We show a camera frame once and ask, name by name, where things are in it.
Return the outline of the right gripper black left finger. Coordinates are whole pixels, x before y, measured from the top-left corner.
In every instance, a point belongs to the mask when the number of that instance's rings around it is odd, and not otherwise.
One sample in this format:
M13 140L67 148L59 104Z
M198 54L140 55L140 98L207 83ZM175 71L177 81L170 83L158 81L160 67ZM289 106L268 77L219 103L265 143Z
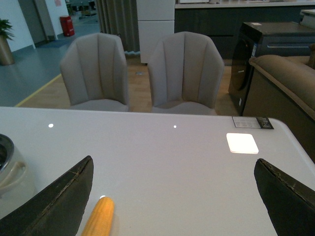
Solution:
M93 184L94 163L83 158L25 204L0 220L2 236L74 236Z

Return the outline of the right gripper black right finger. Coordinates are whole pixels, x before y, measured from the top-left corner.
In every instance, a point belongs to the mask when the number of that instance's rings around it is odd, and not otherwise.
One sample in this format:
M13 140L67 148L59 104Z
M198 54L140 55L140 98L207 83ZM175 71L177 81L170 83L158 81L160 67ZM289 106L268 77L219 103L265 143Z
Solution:
M315 234L315 191L260 158L254 178L272 225L279 236Z

